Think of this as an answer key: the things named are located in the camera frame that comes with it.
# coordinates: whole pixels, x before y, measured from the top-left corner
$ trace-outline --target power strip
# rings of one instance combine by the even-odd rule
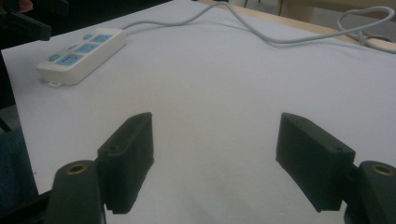
[[[37,70],[51,87],[76,85],[125,45],[123,30],[99,28],[49,56]]]

